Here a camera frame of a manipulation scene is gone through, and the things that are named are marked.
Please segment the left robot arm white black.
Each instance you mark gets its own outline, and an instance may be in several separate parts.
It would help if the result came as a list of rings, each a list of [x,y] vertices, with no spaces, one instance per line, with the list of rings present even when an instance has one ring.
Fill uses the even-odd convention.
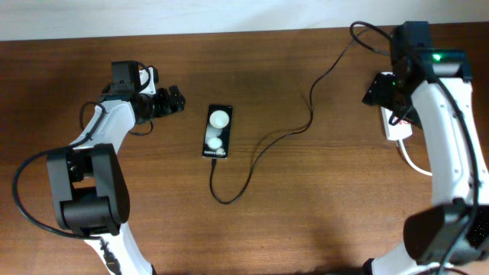
[[[47,157],[58,225],[81,236],[111,274],[156,272],[129,228],[130,198],[118,150],[135,124],[181,112],[185,103],[177,86],[103,95],[71,147]]]

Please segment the black Samsung Galaxy phone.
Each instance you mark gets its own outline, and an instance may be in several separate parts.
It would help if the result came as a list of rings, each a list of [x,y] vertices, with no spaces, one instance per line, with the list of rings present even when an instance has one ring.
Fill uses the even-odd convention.
[[[232,129],[233,107],[211,104],[206,119],[202,156],[211,159],[227,159]]]

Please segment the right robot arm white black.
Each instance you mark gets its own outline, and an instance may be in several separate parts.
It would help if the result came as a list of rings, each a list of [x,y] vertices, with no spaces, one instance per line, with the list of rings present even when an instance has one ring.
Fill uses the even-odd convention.
[[[444,274],[488,258],[488,168],[472,111],[472,75],[462,50],[420,44],[390,51],[392,73],[374,78],[363,102],[423,130],[431,208],[411,215],[403,240],[368,260],[366,274]]]

